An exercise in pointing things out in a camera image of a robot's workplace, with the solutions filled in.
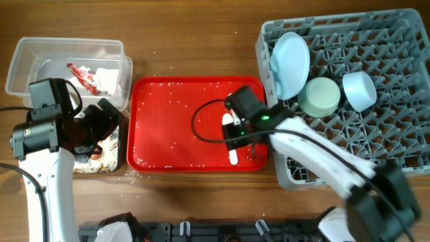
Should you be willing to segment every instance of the black plastic base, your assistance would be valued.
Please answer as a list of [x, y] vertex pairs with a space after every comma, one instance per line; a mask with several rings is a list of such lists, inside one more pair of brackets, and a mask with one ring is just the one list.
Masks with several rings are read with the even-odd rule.
[[[289, 220], [285, 223], [268, 223], [270, 235], [274, 242], [311, 242], [312, 225], [314, 220]], [[179, 224], [168, 222], [140, 223], [151, 235], [151, 242], [218, 242], [220, 227], [233, 226], [236, 235], [242, 242], [264, 242], [255, 223], [191, 223], [191, 236], [187, 240], [179, 235]], [[80, 226], [79, 239], [81, 242], [93, 242], [95, 240], [96, 226]]]

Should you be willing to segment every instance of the plastic tray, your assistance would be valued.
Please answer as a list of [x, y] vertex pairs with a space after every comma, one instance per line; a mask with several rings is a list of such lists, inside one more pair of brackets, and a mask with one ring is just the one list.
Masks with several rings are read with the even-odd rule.
[[[326, 118], [301, 112], [294, 97], [282, 100], [312, 128], [350, 153], [378, 165], [393, 163], [407, 175], [430, 173], [430, 43], [414, 9], [350, 13], [269, 21], [255, 50], [267, 104], [278, 103], [269, 62], [277, 40], [287, 32], [303, 37], [310, 51], [308, 80], [325, 76], [341, 86], [346, 73], [365, 71], [375, 83], [376, 105], [356, 112], [345, 98]], [[285, 189], [320, 186], [324, 181], [299, 162], [274, 155], [279, 184]]]
[[[138, 171], [255, 171], [267, 162], [267, 147], [237, 150], [231, 165], [225, 144], [199, 140], [191, 131], [191, 117], [202, 104], [226, 98], [248, 85], [264, 100], [262, 84], [254, 77], [147, 77], [133, 87], [127, 160]], [[196, 130], [211, 139], [223, 139], [222, 103], [204, 108]]]
[[19, 40], [7, 75], [6, 92], [23, 99], [24, 105], [32, 107], [28, 85], [45, 78], [70, 79], [73, 74], [67, 63], [78, 67], [86, 66], [93, 72], [100, 67], [118, 69], [118, 88], [113, 95], [101, 93], [91, 95], [85, 88], [78, 87], [83, 107], [97, 104], [106, 98], [119, 111], [127, 106], [130, 94], [133, 64], [124, 52], [119, 40], [97, 40], [84, 38], [37, 38], [25, 37]]

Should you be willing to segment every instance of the white bowl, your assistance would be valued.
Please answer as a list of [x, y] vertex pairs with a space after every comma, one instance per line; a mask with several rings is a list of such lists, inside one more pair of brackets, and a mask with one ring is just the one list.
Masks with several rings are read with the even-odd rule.
[[361, 112], [376, 103], [376, 88], [372, 79], [364, 71], [343, 76], [343, 90], [351, 106]]

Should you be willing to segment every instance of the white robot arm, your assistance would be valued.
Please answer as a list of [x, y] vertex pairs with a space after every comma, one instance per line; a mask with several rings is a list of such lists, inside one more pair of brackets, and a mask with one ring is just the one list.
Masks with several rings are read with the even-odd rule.
[[[82, 109], [82, 100], [71, 85], [79, 98], [79, 105], [73, 107], [67, 84], [63, 79], [32, 83], [34, 109], [28, 112], [27, 122], [13, 129], [10, 140], [19, 160], [19, 169], [11, 169], [24, 175], [33, 242], [79, 241], [72, 187], [75, 160], [87, 161], [101, 152], [97, 142], [107, 138], [124, 119], [105, 99], [98, 102], [101, 110], [91, 105], [81, 118], [74, 118]], [[145, 241], [144, 230], [131, 214], [116, 218], [102, 221], [97, 242]]]
[[[225, 140], [208, 140], [194, 129], [197, 113], [212, 102], [222, 101], [242, 121], [223, 125]], [[267, 108], [249, 87], [225, 100], [214, 100], [196, 110], [191, 121], [194, 134], [207, 142], [226, 143], [233, 150], [267, 143], [321, 177], [345, 200], [347, 226], [356, 241], [394, 241], [421, 216], [417, 200], [397, 167], [376, 167], [322, 137], [283, 106]]]

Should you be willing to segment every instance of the wooden table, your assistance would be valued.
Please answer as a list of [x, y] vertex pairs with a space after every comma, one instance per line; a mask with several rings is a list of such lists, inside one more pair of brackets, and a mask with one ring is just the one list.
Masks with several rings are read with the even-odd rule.
[[[430, 26], [430, 2], [416, 0], [19, 2], [0, 4], [0, 87], [5, 86], [13, 51], [24, 36], [121, 40], [134, 62], [136, 81], [152, 75], [258, 77], [255, 43], [267, 20], [414, 7]], [[0, 92], [0, 107], [22, 105], [20, 98]], [[24, 117], [22, 111], [1, 114], [0, 162], [17, 165], [9, 136]], [[329, 206], [342, 206], [330, 188], [281, 189], [273, 161], [254, 173], [124, 175], [130, 171], [123, 164], [115, 173], [74, 176], [79, 225], [128, 211], [141, 221], [178, 223], [311, 218]], [[0, 173], [0, 241], [28, 241], [22, 177], [4, 169]], [[417, 241], [430, 241], [430, 177], [414, 177], [410, 183], [423, 209], [413, 232]]]

